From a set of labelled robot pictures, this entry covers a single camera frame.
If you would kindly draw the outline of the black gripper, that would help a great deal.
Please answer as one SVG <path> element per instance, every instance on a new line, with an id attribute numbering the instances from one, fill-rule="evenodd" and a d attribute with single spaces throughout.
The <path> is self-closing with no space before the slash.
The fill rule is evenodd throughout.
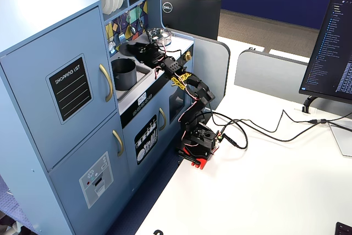
<path id="1" fill-rule="evenodd" d="M 134 46 L 138 50 L 135 58 L 149 68 L 159 66 L 165 55 L 156 44 L 136 42 Z"/>

